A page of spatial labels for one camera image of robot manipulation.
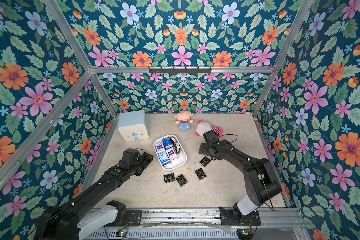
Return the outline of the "white plastic storage box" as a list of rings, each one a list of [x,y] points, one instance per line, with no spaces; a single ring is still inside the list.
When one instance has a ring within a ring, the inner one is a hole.
[[[180,140],[175,135],[160,137],[154,141],[153,147],[161,167],[167,172],[183,167],[188,160]]]

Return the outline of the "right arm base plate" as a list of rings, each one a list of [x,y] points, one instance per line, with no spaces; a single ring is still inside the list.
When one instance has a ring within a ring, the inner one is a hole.
[[[258,211],[242,215],[238,209],[219,207],[221,225],[229,226],[260,226],[261,220]]]

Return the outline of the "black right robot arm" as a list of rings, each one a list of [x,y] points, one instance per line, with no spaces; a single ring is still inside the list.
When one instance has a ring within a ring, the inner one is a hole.
[[[251,157],[227,140],[220,140],[213,131],[203,134],[199,153],[213,160],[225,160],[238,168],[244,175],[246,195],[234,204],[236,219],[246,217],[260,206],[282,192],[282,186],[274,171],[273,164],[266,158]]]

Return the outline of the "blue cartoon tissue pack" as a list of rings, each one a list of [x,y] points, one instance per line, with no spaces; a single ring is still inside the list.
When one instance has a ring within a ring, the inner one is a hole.
[[[173,147],[173,143],[170,138],[162,138],[162,142],[166,150]]]

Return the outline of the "pink floral Tempo tissue pack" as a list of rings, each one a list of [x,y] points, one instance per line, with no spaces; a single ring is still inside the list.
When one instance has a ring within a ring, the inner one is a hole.
[[[155,149],[156,149],[156,152],[157,152],[158,154],[159,154],[159,153],[162,153],[162,152],[164,152],[164,151],[166,150],[163,142],[155,143]]]

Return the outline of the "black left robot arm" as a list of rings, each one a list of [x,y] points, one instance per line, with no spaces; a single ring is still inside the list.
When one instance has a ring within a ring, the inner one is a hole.
[[[125,221],[126,206],[113,201],[89,215],[89,211],[131,176],[139,177],[152,162],[153,155],[140,149],[126,149],[122,159],[109,168],[98,181],[73,200],[58,208],[45,210],[34,229],[35,240],[82,240],[99,228],[120,219]]]

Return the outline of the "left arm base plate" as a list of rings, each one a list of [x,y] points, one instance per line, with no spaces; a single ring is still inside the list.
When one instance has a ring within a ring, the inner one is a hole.
[[[115,221],[107,224],[106,227],[135,227],[141,224],[143,211],[125,210]]]

